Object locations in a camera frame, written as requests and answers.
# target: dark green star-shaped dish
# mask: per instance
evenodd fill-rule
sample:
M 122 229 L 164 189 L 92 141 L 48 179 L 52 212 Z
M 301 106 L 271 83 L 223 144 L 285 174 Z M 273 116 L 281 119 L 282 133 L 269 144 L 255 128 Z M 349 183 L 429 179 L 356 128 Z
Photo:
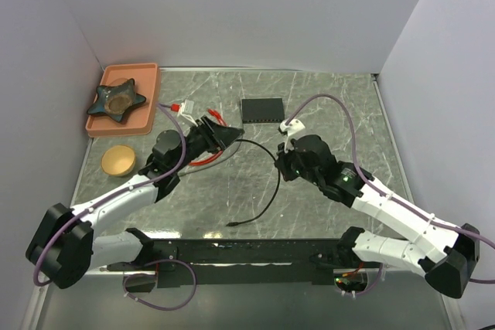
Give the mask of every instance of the dark green star-shaped dish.
M 116 87 L 99 85 L 96 88 L 97 99 L 87 109 L 88 115 L 107 115 L 118 123 L 132 109 L 146 102 L 146 97 L 135 91 L 134 79 L 129 79 Z

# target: table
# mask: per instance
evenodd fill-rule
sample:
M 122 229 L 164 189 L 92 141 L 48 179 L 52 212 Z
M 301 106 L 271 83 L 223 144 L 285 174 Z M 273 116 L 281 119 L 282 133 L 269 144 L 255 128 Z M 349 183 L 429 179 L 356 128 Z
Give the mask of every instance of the table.
M 194 117 L 217 109 L 228 124 L 241 126 L 241 98 L 281 97 L 286 117 L 306 98 L 329 93 L 349 109 L 357 129 L 357 154 L 361 166 L 397 194 L 405 196 L 391 136 L 381 110 L 372 76 L 292 71 L 162 71 L 159 101 L 193 100 Z M 340 107 L 325 98 L 313 101 L 300 115 L 309 133 L 318 134 L 333 154 L 350 161 L 350 131 Z M 86 202 L 135 174 L 145 164 L 157 135 L 173 128 L 156 112 L 150 134 L 95 138 L 76 194 Z M 273 153 L 282 142 L 278 124 L 246 124 L 245 138 L 262 143 Z M 120 179 L 105 175 L 101 156 L 113 145 L 129 145 L 137 154 L 135 172 Z M 182 177 L 174 191 L 114 224 L 106 234 L 137 227 L 155 238 L 339 238 L 349 226 L 360 226 L 383 236 L 397 236 L 388 227 L 362 213 L 328 200 L 306 181 L 283 182 L 266 214 L 254 223 L 226 227 L 232 220 L 251 218 L 270 199 L 277 179 L 272 160 L 260 149 L 242 144 L 227 162 Z

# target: white wall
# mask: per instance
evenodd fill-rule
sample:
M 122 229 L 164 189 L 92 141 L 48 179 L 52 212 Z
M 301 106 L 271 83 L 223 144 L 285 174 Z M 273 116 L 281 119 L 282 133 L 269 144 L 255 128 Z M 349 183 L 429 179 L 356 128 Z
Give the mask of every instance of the white wall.
M 379 78 L 415 201 L 495 240 L 495 0 L 420 0 Z M 478 278 L 495 278 L 482 246 Z M 495 323 L 493 285 L 471 284 L 467 328 Z
M 32 293 L 26 248 L 46 209 L 70 201 L 101 68 L 63 0 L 0 0 L 0 328 Z
M 379 72 L 418 0 L 66 0 L 104 66 Z

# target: yellow bowl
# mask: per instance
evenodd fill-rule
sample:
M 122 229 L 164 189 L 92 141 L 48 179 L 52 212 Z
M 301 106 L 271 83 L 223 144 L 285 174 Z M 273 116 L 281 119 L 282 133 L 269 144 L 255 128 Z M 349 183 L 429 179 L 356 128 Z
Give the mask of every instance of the yellow bowl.
M 129 146 L 116 145 L 109 148 L 101 157 L 101 168 L 108 175 L 123 177 L 129 174 L 136 164 L 136 154 Z

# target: orange tray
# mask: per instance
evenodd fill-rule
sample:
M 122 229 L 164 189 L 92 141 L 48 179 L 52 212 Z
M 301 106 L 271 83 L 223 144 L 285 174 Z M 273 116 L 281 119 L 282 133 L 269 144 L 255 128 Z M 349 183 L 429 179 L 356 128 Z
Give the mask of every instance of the orange tray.
M 114 87 L 131 78 L 135 80 L 136 93 L 145 96 L 146 103 L 129 112 L 127 119 L 121 123 L 106 116 L 90 116 L 86 122 L 90 137 L 148 134 L 152 130 L 161 83 L 161 73 L 156 63 L 110 65 L 105 69 L 100 85 Z

